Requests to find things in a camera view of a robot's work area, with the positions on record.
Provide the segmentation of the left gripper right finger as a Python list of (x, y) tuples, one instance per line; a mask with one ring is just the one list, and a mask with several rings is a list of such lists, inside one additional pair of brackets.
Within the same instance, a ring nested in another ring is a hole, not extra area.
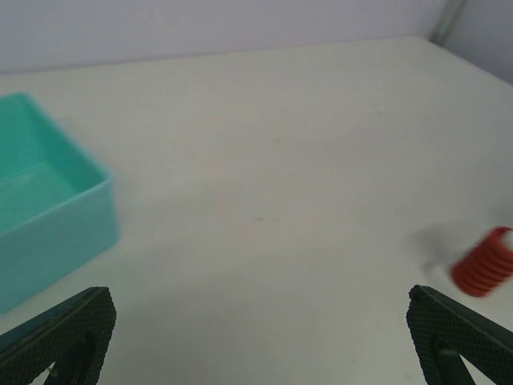
[(512, 383), (512, 332), (429, 286), (410, 292), (406, 322), (428, 384), (473, 384), (464, 360)]

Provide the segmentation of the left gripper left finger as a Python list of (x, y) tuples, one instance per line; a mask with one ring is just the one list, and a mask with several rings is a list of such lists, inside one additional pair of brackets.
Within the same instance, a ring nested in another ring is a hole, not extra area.
[(107, 287), (87, 288), (1, 335), (1, 383), (96, 384), (115, 327)]

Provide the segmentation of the long red spring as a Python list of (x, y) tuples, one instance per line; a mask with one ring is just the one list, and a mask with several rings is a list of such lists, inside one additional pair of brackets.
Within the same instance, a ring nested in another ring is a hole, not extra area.
[(512, 278), (512, 228), (495, 227), (450, 268), (453, 283), (482, 298)]

